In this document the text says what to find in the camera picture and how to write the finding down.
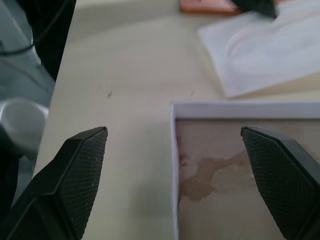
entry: black object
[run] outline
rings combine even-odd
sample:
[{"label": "black object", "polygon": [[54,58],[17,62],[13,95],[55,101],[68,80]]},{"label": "black object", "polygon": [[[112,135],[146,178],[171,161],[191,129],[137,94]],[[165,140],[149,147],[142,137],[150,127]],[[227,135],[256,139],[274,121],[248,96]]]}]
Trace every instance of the black object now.
[{"label": "black object", "polygon": [[273,0],[232,0],[243,12],[254,11],[272,19],[277,18]]},{"label": "black object", "polygon": [[108,132],[65,141],[0,223],[0,240],[80,240],[98,191]]},{"label": "black object", "polygon": [[33,44],[0,56],[23,54],[35,46],[47,72],[55,81],[64,53],[76,0],[17,0],[32,28]]},{"label": "black object", "polygon": [[294,139],[241,130],[256,185],[287,240],[320,239],[320,165]]},{"label": "black object", "polygon": [[0,222],[10,211],[18,183],[19,157],[3,150],[0,165]]}]

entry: paper sheet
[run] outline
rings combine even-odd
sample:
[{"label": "paper sheet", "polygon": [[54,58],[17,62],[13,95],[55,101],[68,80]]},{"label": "paper sheet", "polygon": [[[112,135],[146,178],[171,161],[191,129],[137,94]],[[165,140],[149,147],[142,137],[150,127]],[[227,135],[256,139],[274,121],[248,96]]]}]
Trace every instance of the paper sheet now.
[{"label": "paper sheet", "polygon": [[248,12],[198,33],[227,97],[320,72],[318,0],[283,2],[275,21]]}]

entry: stain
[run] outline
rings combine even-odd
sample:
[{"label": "stain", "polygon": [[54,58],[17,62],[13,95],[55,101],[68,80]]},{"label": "stain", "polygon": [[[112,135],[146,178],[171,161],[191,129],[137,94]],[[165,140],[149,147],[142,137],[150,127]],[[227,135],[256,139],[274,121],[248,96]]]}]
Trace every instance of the stain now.
[{"label": "stain", "polygon": [[213,191],[225,193],[255,186],[246,151],[229,159],[205,157],[200,160],[197,166],[196,175],[184,180],[179,185],[179,196],[186,196],[191,201],[199,202]]},{"label": "stain", "polygon": [[176,137],[176,144],[177,144],[178,153],[179,153],[179,156],[178,156],[179,157],[179,165],[185,166],[186,163],[184,162],[184,160],[187,158],[187,155],[184,153],[182,139],[180,136]]},{"label": "stain", "polygon": [[112,96],[112,91],[110,91],[110,92],[108,93],[108,95],[107,95],[108,99],[111,98],[111,96]]}]

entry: textured rubber pad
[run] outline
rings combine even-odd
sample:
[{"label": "textured rubber pad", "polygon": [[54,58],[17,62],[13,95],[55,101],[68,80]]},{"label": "textured rubber pad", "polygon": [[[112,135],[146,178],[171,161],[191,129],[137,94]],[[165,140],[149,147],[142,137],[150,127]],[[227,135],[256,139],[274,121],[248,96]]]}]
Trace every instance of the textured rubber pad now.
[{"label": "textured rubber pad", "polygon": [[288,137],[283,144],[278,134],[258,128],[243,128],[241,135],[257,188],[281,233],[288,240],[304,239],[319,211],[319,179],[312,176],[320,176],[319,164]]},{"label": "textured rubber pad", "polygon": [[0,224],[0,240],[79,240],[97,195],[108,132],[69,138]]}]

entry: white box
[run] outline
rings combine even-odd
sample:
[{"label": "white box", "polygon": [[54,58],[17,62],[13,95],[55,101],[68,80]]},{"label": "white box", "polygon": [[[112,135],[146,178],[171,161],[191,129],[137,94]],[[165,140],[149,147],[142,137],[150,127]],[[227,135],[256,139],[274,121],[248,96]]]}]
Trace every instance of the white box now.
[{"label": "white box", "polygon": [[179,239],[179,153],[176,119],[320,119],[320,101],[176,102],[171,106],[172,213],[174,240]]}]

